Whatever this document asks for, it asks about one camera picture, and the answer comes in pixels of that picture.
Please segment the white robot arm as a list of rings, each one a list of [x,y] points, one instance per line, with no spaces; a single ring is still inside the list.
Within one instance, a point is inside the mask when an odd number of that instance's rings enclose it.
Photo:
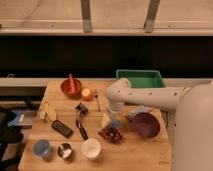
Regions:
[[[107,109],[126,103],[175,112],[172,171],[213,171],[213,81],[193,87],[133,88],[121,78],[106,89]]]

